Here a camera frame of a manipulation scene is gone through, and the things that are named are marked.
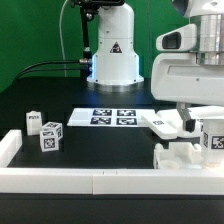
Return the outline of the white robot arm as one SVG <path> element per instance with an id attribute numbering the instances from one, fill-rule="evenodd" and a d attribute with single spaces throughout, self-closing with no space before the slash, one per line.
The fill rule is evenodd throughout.
<path id="1" fill-rule="evenodd" d="M 170 1 L 189 23 L 156 39 L 160 54 L 152 66 L 151 92 L 157 100 L 175 102 L 189 123 L 191 104 L 224 106 L 224 0 Z M 90 85 L 120 91 L 143 82 L 133 37 L 129 5 L 100 7 Z"/>

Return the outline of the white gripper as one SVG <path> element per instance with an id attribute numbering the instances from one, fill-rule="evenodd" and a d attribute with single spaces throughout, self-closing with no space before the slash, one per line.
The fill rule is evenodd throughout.
<path id="1" fill-rule="evenodd" d="M 224 106 L 224 52 L 194 51 L 197 26 L 188 24 L 160 35 L 160 54 L 152 67 L 151 92 L 155 99 L 178 102 L 183 129 L 192 133 L 196 120 L 190 104 Z"/>

